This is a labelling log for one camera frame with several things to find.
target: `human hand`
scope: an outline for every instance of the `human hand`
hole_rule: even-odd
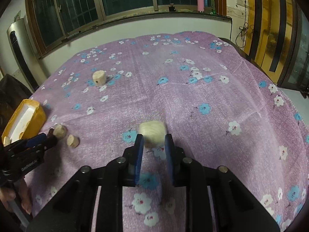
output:
[[[22,208],[28,213],[31,213],[32,209],[32,203],[30,200],[30,194],[27,187],[27,184],[24,179],[20,180],[20,186],[19,186],[19,192],[18,192],[20,198],[21,198],[21,206]],[[12,212],[12,209],[10,208],[9,201],[14,200],[16,197],[16,194],[14,190],[7,188],[7,187],[1,187],[0,188],[0,200],[2,201],[4,207]]]

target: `pink water bottle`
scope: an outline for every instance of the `pink water bottle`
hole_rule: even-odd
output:
[[[197,0],[197,11],[204,12],[204,0]]]

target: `screw head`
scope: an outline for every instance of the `screw head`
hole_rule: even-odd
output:
[[[191,158],[185,157],[185,158],[182,159],[182,161],[186,164],[190,164],[190,163],[192,163],[193,160]]]
[[[82,173],[88,173],[88,172],[90,171],[90,169],[91,169],[91,167],[89,167],[89,166],[82,166],[82,167],[80,168],[80,171],[81,171]]]
[[[226,166],[220,166],[219,167],[220,172],[226,173],[229,169]]]
[[[117,159],[116,159],[116,161],[118,162],[118,163],[124,163],[124,162],[126,162],[126,158],[124,158],[124,157],[118,157]]]

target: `cork piece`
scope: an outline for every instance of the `cork piece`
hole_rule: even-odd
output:
[[[57,139],[63,139],[66,136],[66,132],[65,126],[57,124],[54,128],[53,135],[55,135]]]
[[[3,139],[3,146],[7,146],[9,144],[11,144],[11,139],[9,137],[5,136],[4,139]]]
[[[68,139],[66,140],[66,144],[71,148],[77,147],[79,145],[78,137],[75,137],[74,135],[70,134],[68,136]]]
[[[102,70],[96,71],[92,74],[92,80],[96,86],[102,86],[106,83],[106,74]]]

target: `bed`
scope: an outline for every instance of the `bed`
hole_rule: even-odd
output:
[[[96,87],[92,74],[106,71]],[[83,165],[105,166],[138,124],[166,123],[203,166],[225,165],[284,231],[307,198],[309,130],[285,94],[228,42],[205,32],[146,35],[77,53],[31,97],[80,138],[47,151],[26,176],[33,215]],[[184,231],[185,189],[173,188],[164,147],[145,150],[139,185],[123,189],[124,231]]]

